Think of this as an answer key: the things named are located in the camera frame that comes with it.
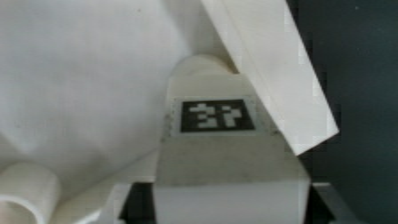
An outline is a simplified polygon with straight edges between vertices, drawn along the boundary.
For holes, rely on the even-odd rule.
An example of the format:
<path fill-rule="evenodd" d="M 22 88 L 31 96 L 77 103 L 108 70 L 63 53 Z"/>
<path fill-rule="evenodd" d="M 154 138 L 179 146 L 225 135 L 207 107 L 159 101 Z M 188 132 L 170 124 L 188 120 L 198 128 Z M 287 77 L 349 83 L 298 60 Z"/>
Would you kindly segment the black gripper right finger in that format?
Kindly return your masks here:
<path fill-rule="evenodd" d="M 358 219 L 328 182 L 310 184 L 305 224 L 369 224 Z"/>

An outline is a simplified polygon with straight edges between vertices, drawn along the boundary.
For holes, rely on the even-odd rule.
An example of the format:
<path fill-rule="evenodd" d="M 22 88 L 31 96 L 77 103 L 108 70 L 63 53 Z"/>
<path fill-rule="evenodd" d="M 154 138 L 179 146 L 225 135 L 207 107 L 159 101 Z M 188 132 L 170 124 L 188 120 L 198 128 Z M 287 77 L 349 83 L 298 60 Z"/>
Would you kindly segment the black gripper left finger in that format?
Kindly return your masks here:
<path fill-rule="evenodd" d="M 113 186 L 95 224 L 156 224 L 150 182 Z"/>

